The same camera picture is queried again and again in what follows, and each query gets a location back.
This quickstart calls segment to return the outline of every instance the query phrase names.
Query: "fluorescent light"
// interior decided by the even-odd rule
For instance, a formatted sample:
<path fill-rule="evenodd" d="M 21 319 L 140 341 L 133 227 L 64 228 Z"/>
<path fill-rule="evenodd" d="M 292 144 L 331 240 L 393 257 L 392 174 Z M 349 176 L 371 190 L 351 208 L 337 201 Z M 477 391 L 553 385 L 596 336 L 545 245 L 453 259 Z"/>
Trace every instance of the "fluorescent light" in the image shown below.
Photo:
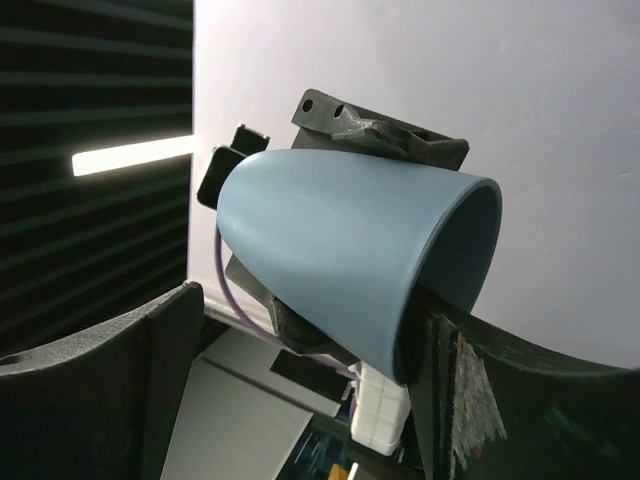
<path fill-rule="evenodd" d="M 73 174 L 79 177 L 80 175 L 106 172 L 116 168 L 187 155 L 193 153 L 194 147 L 194 136 L 187 135 L 185 137 L 165 138 L 152 142 L 76 153 L 71 157 L 71 163 L 73 165 Z"/>

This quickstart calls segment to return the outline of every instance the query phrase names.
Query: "white wall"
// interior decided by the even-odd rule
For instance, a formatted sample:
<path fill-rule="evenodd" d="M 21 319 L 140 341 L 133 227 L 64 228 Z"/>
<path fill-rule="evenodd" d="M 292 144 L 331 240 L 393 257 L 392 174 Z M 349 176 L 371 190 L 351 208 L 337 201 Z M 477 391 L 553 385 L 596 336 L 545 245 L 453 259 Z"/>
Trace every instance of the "white wall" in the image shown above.
<path fill-rule="evenodd" d="M 162 480 L 272 480 L 311 413 L 196 361 Z"/>
<path fill-rule="evenodd" d="M 640 2 L 197 0 L 195 55 L 196 184 L 239 122 L 289 147 L 309 87 L 466 138 L 505 200 L 475 313 L 640 364 Z M 215 216 L 191 220 L 189 275 L 219 301 Z"/>

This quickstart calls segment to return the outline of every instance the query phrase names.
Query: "white backdrop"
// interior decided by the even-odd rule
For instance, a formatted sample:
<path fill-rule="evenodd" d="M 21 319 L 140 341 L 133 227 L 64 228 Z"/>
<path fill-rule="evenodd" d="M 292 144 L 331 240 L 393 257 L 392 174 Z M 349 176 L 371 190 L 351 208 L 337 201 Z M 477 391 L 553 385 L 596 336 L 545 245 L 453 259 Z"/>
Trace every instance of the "white backdrop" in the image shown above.
<path fill-rule="evenodd" d="M 310 87 L 469 140 L 505 203 L 475 314 L 640 365 L 640 2 L 197 0 L 195 185 L 240 122 L 288 148 Z M 194 200 L 210 303 L 214 221 Z"/>

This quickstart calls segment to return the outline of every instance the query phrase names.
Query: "blue cup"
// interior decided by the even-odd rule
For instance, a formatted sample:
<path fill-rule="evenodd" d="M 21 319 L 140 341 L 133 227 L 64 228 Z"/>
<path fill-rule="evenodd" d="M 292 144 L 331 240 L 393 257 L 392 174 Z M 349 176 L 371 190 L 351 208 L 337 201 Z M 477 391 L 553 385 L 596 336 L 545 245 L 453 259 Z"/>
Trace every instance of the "blue cup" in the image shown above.
<path fill-rule="evenodd" d="M 396 383 L 416 284 L 471 311 L 500 228 L 496 182 L 325 150 L 257 153 L 218 201 L 222 237 L 295 312 Z"/>

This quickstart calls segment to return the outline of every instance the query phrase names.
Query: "scuffed surface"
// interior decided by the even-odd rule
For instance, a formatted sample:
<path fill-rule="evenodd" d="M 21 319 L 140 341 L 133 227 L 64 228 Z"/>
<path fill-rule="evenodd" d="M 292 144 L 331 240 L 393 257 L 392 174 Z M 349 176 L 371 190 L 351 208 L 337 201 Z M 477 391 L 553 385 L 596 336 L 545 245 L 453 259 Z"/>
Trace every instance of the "scuffed surface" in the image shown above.
<path fill-rule="evenodd" d="M 487 440 L 497 438 L 507 438 L 507 431 L 484 361 L 460 336 L 453 397 L 450 478 L 454 478 L 456 459 L 466 469 L 467 457 L 477 455 Z"/>

